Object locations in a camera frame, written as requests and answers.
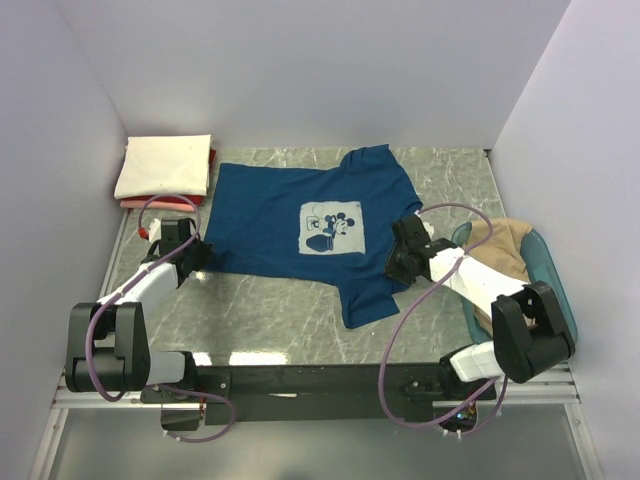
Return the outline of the folded pink t shirt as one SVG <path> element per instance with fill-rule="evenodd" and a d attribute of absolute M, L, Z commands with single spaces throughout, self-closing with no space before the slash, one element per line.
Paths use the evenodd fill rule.
<path fill-rule="evenodd" d="M 120 206 L 124 209 L 142 209 L 145 206 L 146 202 L 142 200 L 122 200 L 120 202 Z M 177 212 L 186 212 L 193 213 L 194 208 L 184 202 L 164 202 L 154 200 L 151 201 L 147 206 L 147 209 L 156 209 L 156 210 L 170 210 Z"/>

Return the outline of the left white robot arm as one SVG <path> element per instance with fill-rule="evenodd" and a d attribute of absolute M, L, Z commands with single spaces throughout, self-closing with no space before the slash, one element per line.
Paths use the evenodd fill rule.
<path fill-rule="evenodd" d="M 75 305 L 69 318 L 66 387 L 97 392 L 109 401 L 164 384 L 176 401 L 193 399 L 200 378 L 193 354 L 150 351 L 145 316 L 212 258 L 191 218 L 159 220 L 140 230 L 150 243 L 136 272 L 113 293 Z"/>

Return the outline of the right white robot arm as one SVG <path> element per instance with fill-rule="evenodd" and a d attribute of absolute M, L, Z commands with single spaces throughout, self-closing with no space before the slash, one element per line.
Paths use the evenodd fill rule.
<path fill-rule="evenodd" d="M 384 273 L 405 285 L 424 277 L 478 307 L 492 322 L 489 341 L 452 354 L 439 374 L 444 395 L 460 399 L 474 381 L 507 376 L 525 383 L 571 358 L 576 344 L 553 288 L 527 284 L 472 258 L 461 247 L 433 240 L 413 214 L 391 225 L 394 244 Z"/>

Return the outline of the folded dark red t shirt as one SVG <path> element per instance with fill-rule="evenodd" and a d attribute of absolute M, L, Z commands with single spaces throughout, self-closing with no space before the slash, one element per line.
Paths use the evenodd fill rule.
<path fill-rule="evenodd" d="M 140 160 L 126 160 L 118 178 L 114 198 L 148 201 L 157 196 L 158 201 L 184 202 L 185 197 L 196 207 L 200 206 L 208 192 L 210 173 L 216 151 L 209 148 L 204 153 L 169 154 L 147 156 Z"/>

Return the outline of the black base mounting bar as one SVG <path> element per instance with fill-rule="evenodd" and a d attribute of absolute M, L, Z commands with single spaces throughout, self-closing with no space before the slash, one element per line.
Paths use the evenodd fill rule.
<path fill-rule="evenodd" d="M 162 406 L 162 423 L 172 431 L 196 430 L 196 422 L 378 419 L 388 408 L 406 422 L 440 415 L 437 402 L 459 404 L 470 396 L 494 400 L 496 389 L 484 381 L 464 383 L 442 363 L 387 365 L 378 380 L 375 364 L 199 366 L 190 379 L 164 391 L 146 387 L 140 400 Z"/>

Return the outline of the blue printed t shirt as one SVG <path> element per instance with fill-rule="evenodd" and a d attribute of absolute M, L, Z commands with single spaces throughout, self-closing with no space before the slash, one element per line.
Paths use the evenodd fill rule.
<path fill-rule="evenodd" d="M 422 203 L 386 145 L 347 153 L 334 168 L 223 164 L 205 240 L 207 270 L 337 288 L 355 329 L 398 313 L 404 285 L 384 273 L 392 223 Z"/>

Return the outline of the folded cream t shirt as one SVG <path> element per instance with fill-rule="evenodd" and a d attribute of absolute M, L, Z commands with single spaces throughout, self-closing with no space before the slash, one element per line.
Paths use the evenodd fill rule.
<path fill-rule="evenodd" d="M 210 135 L 129 137 L 114 198 L 205 196 L 211 144 Z"/>

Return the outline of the teal plastic bin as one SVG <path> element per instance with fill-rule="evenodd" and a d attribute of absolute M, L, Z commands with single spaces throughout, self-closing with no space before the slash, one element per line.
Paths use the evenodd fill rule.
<path fill-rule="evenodd" d="M 456 245 L 464 247 L 470 231 L 471 222 L 464 223 L 454 230 L 451 240 Z M 571 336 L 574 342 L 577 343 L 577 326 L 562 282 L 543 237 L 534 228 L 531 233 L 524 237 L 520 253 L 525 260 L 530 282 L 543 281 L 550 285 L 555 291 Z M 491 336 L 481 328 L 479 322 L 474 317 L 474 307 L 472 304 L 464 298 L 462 298 L 461 301 L 471 341 L 479 344 L 491 340 Z"/>

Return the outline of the tan t shirt in bin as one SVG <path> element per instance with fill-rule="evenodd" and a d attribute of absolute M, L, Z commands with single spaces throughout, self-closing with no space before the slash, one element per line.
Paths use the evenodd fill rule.
<path fill-rule="evenodd" d="M 488 241 L 474 248 L 471 256 L 486 266 L 510 278 L 530 283 L 529 273 L 520 250 L 522 241 L 531 233 L 533 226 L 527 222 L 511 218 L 497 218 L 491 220 L 493 234 Z M 465 246 L 482 240 L 489 232 L 483 220 L 471 222 L 471 231 Z M 478 307 L 474 307 L 474 317 L 491 337 L 493 327 L 489 316 Z"/>

